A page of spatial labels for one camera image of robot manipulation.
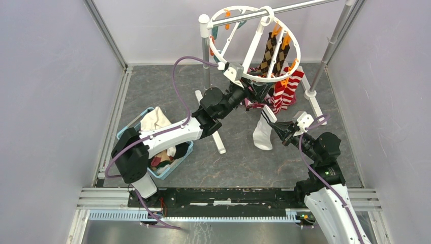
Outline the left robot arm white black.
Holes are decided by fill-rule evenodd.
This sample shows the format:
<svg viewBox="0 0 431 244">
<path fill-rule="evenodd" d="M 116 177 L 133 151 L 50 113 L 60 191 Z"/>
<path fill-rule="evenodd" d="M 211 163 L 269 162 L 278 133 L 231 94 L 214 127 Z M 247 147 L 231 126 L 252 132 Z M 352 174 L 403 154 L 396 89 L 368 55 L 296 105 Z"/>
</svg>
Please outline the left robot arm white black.
<svg viewBox="0 0 431 244">
<path fill-rule="evenodd" d="M 132 185 L 141 202 L 147 207 L 156 206 L 160 194 L 147 173 L 151 159 L 170 147 L 212 135 L 222 126 L 220 121 L 242 101 L 263 102 L 272 87 L 271 83 L 257 84 L 245 78 L 240 84 L 230 83 L 226 91 L 209 88 L 199 101 L 198 109 L 175 124 L 148 132 L 125 130 L 111 152 L 107 168 L 116 165 L 119 177 Z"/>
</svg>

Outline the metal clothes rack frame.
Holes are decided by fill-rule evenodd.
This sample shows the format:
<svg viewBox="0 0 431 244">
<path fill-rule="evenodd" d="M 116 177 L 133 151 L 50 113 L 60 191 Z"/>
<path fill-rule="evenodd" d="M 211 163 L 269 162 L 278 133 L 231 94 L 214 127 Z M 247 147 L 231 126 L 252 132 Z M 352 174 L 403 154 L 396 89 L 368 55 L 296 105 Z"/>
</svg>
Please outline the metal clothes rack frame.
<svg viewBox="0 0 431 244">
<path fill-rule="evenodd" d="M 210 85 L 210 72 L 209 72 L 209 65 L 207 63 L 209 62 L 209 54 L 210 54 L 209 51 L 215 50 L 215 46 L 210 40 L 210 32 L 214 26 L 235 23 L 234 30 L 232 31 L 230 36 L 232 38 L 241 22 L 255 19 L 258 17 L 268 18 L 268 21 L 265 22 L 263 25 L 262 24 L 258 25 L 256 34 L 246 54 L 244 63 L 249 65 L 252 60 L 252 55 L 256 51 L 258 41 L 260 40 L 260 36 L 263 33 L 264 27 L 268 26 L 271 21 L 275 20 L 275 14 L 317 6 L 325 3 L 328 3 L 328 1 L 307 1 L 303 3 L 296 3 L 292 5 L 282 6 L 275 9 L 269 6 L 263 6 L 259 10 L 255 10 L 250 6 L 231 6 L 231 7 L 228 7 L 227 10 L 239 9 L 241 10 L 241 14 L 234 17 L 226 17 L 221 20 L 215 20 L 215 18 L 219 15 L 218 13 L 216 13 L 214 17 L 209 17 L 206 14 L 200 15 L 198 18 L 198 21 L 199 21 L 199 27 L 200 27 L 200 35 L 202 38 L 202 53 L 203 53 L 202 66 L 204 70 L 204 81 L 206 82 L 207 85 Z M 334 50 L 335 50 L 334 45 L 337 43 L 338 36 L 341 34 L 344 26 L 348 23 L 349 16 L 352 13 L 352 7 L 354 6 L 354 4 L 356 4 L 356 1 L 345 1 L 343 10 L 334 28 L 333 34 L 331 38 L 328 40 L 327 48 L 322 57 L 318 72 L 313 79 L 313 83 L 309 84 L 307 80 L 305 80 L 303 83 L 303 87 L 305 88 L 304 96 L 306 99 L 309 100 L 315 115 L 322 115 L 322 111 L 319 107 L 319 104 L 315 99 L 315 96 L 317 94 L 317 92 L 315 91 L 315 86 L 317 85 L 318 80 L 323 72 L 323 68 L 327 65 L 327 62 L 329 61 L 330 56 L 334 53 Z"/>
</svg>

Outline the red white striped sock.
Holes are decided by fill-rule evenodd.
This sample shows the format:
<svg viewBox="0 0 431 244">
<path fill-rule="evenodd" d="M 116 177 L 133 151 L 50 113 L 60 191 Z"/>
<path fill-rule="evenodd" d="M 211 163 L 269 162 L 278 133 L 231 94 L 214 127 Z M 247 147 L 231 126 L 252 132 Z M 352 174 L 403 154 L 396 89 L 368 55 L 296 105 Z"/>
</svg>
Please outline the red white striped sock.
<svg viewBox="0 0 431 244">
<path fill-rule="evenodd" d="M 299 66 L 297 70 L 289 77 L 287 86 L 284 89 L 282 95 L 281 109 L 287 110 L 287 108 L 296 102 L 296 89 L 304 77 L 304 71 L 302 66 Z"/>
</svg>

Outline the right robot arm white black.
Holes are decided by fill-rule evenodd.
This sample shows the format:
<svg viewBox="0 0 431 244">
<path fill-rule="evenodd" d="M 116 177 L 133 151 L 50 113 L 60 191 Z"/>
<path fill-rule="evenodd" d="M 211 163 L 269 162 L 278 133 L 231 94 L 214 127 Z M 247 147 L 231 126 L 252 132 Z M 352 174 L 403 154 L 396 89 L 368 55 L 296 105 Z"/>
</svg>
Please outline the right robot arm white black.
<svg viewBox="0 0 431 244">
<path fill-rule="evenodd" d="M 310 212 L 296 216 L 298 226 L 318 226 L 328 243 L 370 243 L 351 203 L 346 181 L 337 162 L 341 140 L 331 132 L 313 138 L 301 132 L 299 122 L 269 123 L 284 146 L 298 148 L 306 163 L 309 178 L 296 183 L 293 199 L 297 206 Z"/>
</svg>

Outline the brown argyle sock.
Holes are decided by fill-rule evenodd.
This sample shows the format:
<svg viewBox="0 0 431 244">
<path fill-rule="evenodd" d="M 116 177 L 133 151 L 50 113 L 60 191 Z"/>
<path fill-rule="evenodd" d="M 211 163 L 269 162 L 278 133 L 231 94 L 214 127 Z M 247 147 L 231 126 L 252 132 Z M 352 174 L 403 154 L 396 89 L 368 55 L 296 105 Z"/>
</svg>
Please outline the brown argyle sock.
<svg viewBox="0 0 431 244">
<path fill-rule="evenodd" d="M 287 55 L 289 53 L 289 50 L 290 50 L 290 45 L 289 44 L 286 44 L 286 45 L 282 44 L 280 46 L 279 52 L 278 52 L 277 57 L 276 57 L 276 63 L 274 64 L 273 71 L 272 71 L 272 74 L 275 77 L 278 77 L 278 76 L 281 75 L 281 72 L 283 70 L 286 57 L 287 57 Z"/>
<path fill-rule="evenodd" d="M 272 62 L 272 57 L 274 55 L 276 44 L 277 44 L 276 36 L 273 36 L 273 33 L 269 32 L 268 39 L 265 45 L 264 56 L 262 58 L 261 64 L 258 69 L 258 71 L 262 73 L 263 77 L 267 77 L 267 74 Z"/>
</svg>

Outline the white sock black stripes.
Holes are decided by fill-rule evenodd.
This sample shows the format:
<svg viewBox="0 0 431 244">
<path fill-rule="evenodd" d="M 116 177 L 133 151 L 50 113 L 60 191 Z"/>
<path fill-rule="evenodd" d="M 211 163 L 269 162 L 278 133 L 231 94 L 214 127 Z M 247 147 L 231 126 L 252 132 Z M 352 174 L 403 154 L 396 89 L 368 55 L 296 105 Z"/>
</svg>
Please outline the white sock black stripes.
<svg viewBox="0 0 431 244">
<path fill-rule="evenodd" d="M 255 147 L 260 150 L 272 150 L 272 143 L 270 141 L 272 127 L 270 126 L 270 123 L 275 123 L 276 121 L 277 118 L 272 109 L 268 105 L 265 105 L 253 132 L 253 142 Z"/>
</svg>

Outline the white round clip hanger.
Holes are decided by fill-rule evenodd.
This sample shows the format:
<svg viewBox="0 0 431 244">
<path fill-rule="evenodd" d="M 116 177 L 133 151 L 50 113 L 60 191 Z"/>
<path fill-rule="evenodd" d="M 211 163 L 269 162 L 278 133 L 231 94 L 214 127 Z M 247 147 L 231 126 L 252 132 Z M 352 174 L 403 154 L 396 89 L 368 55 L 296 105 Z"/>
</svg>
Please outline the white round clip hanger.
<svg viewBox="0 0 431 244">
<path fill-rule="evenodd" d="M 275 13 L 287 12 L 289 10 L 293 10 L 296 7 L 300 7 L 300 4 L 285 6 L 282 8 L 273 9 L 270 6 L 263 6 L 261 8 L 255 8 L 250 6 L 230 6 L 216 12 L 212 17 L 207 15 L 201 15 L 199 17 L 200 23 L 200 33 L 201 37 L 205 40 L 206 46 L 209 48 L 210 53 L 215 57 L 215 61 L 219 65 L 219 69 L 222 68 L 222 65 L 227 67 L 227 70 L 231 72 L 227 77 L 233 82 L 238 83 L 239 78 L 233 79 L 233 75 L 240 76 L 242 78 L 249 79 L 251 81 L 260 82 L 260 83 L 275 83 L 279 81 L 286 80 L 290 78 L 293 73 L 300 67 L 301 61 L 301 50 L 299 47 L 299 43 L 291 32 L 291 30 L 278 18 L 275 17 Z M 238 29 L 241 22 L 248 21 L 250 19 L 261 18 L 258 24 L 258 27 L 255 31 L 255 35 L 251 41 L 249 49 L 245 55 L 243 63 L 240 68 L 234 70 L 230 68 L 230 62 L 224 58 L 224 54 L 227 51 L 227 48 L 232 41 L 236 30 Z M 264 29 L 272 23 L 276 23 L 281 27 L 279 34 L 281 35 L 279 39 L 277 39 L 274 55 L 271 57 L 269 68 L 274 68 L 276 64 L 276 55 L 281 47 L 286 47 L 290 43 L 293 44 L 296 51 L 296 58 L 293 60 L 292 65 L 288 67 L 288 72 L 280 77 L 272 77 L 271 71 L 268 71 L 265 77 L 260 77 L 256 75 L 248 74 L 248 68 L 252 62 L 252 58 L 257 50 L 257 46 L 260 42 L 261 36 L 263 34 Z M 221 51 L 218 51 L 214 42 L 211 38 L 212 30 L 220 25 L 229 25 L 231 23 L 235 24 L 231 35 L 226 40 L 225 46 Z"/>
</svg>

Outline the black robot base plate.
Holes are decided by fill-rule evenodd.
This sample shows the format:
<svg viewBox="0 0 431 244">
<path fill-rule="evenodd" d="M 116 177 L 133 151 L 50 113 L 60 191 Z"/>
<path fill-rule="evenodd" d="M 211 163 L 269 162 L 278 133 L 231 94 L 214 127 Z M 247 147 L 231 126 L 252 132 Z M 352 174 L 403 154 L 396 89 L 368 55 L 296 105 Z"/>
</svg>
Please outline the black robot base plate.
<svg viewBox="0 0 431 244">
<path fill-rule="evenodd" d="M 165 217 L 284 217 L 307 208 L 289 188 L 160 188 L 144 203 Z"/>
</svg>

